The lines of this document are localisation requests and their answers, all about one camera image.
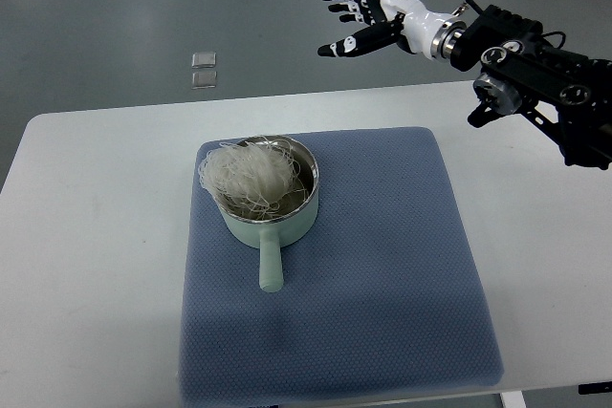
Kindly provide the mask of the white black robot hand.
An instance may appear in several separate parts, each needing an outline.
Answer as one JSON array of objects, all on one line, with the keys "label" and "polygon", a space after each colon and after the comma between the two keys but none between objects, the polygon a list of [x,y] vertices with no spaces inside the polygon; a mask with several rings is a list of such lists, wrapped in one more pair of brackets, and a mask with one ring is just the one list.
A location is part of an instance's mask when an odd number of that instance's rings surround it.
[{"label": "white black robot hand", "polygon": [[344,23],[363,28],[331,44],[322,45],[323,57],[358,57],[396,44],[409,54],[448,59],[454,41],[467,25],[455,14],[430,11],[420,0],[323,0]]}]

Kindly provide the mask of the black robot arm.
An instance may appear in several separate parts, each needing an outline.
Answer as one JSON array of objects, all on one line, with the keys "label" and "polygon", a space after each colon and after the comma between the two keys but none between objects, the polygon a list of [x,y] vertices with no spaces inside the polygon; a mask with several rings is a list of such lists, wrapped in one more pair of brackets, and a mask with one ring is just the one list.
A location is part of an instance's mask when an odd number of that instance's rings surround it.
[{"label": "black robot arm", "polygon": [[566,165],[605,170],[611,163],[611,63],[550,43],[540,22],[464,0],[477,18],[448,38],[450,65],[480,75],[469,115],[480,128],[519,114],[554,142]]}]

